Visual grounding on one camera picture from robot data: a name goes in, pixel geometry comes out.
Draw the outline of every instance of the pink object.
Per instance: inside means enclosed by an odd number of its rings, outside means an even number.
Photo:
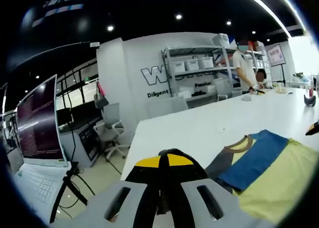
[[[103,91],[103,89],[102,89],[102,87],[101,87],[99,82],[98,82],[98,88],[100,90],[101,95],[104,97],[105,96],[105,92]]]

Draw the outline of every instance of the gray chair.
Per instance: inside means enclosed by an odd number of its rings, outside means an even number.
[[[100,137],[102,142],[111,142],[113,146],[106,150],[106,160],[108,161],[114,151],[119,152],[123,158],[126,155],[120,150],[121,148],[129,148],[128,144],[120,144],[119,140],[124,133],[120,120],[120,104],[114,103],[104,107],[102,112],[103,121],[94,126],[94,130]]]
[[[170,97],[152,100],[145,105],[148,118],[160,117],[188,109],[184,97]]]
[[[228,78],[217,78],[214,79],[214,84],[217,90],[217,101],[221,98],[228,99],[230,97],[237,97],[242,95],[242,91],[232,90],[232,84]]]

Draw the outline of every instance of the black ceiling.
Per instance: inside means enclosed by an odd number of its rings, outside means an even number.
[[[280,29],[272,17],[252,0],[81,0],[82,9],[45,17],[42,23],[32,28],[32,23],[44,17],[48,10],[61,7],[57,4],[43,8],[45,1],[15,0],[14,8],[2,9],[10,10],[10,14],[5,14],[4,19],[7,21],[4,42],[8,52],[6,62],[2,59],[1,69],[6,67],[11,76],[8,78],[8,73],[6,77],[1,76],[0,85],[6,80],[20,84],[23,88],[19,86],[11,92],[12,95],[19,94],[16,100],[23,97],[25,88],[31,89],[40,80],[55,73],[62,74],[95,57],[95,51],[87,43],[54,49],[59,46],[183,31],[241,34],[267,44],[265,34]],[[262,1],[285,26],[297,24],[280,0]],[[177,21],[176,13],[181,13],[183,19]],[[226,25],[227,20],[232,21],[231,26]],[[113,32],[107,32],[109,24],[114,25]],[[276,42],[285,40],[286,36],[279,34],[270,39]],[[35,74],[41,79],[34,80]]]

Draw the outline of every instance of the laptop keyboard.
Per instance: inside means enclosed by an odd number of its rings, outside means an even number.
[[[36,198],[45,204],[49,202],[50,196],[55,189],[56,181],[61,179],[60,177],[57,178],[52,175],[44,175],[27,170],[23,171],[23,175],[29,183],[30,188],[36,193]]]

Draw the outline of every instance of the floor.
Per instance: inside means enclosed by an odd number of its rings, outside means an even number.
[[[124,150],[123,152],[127,155],[129,150]],[[112,154],[110,158],[112,164],[120,172],[122,172],[123,170],[125,160],[126,159],[123,159],[122,156],[116,152]],[[100,156],[92,167],[81,170],[80,176],[86,181],[86,183],[91,187],[95,194],[105,189],[112,182],[118,181],[121,177],[121,175],[112,167],[110,163],[106,163],[103,156]],[[78,177],[72,178],[72,181],[75,183],[75,185],[78,186],[80,192],[86,199],[89,199],[93,196],[87,186]],[[74,202],[76,202],[76,200],[77,199],[73,195],[73,193],[68,188],[66,188],[62,196],[60,206],[71,206],[72,204],[74,204]],[[71,217],[74,218],[85,210],[85,205],[80,201],[78,201],[73,207],[68,209],[61,207],[59,207],[57,210],[56,219],[70,219]]]

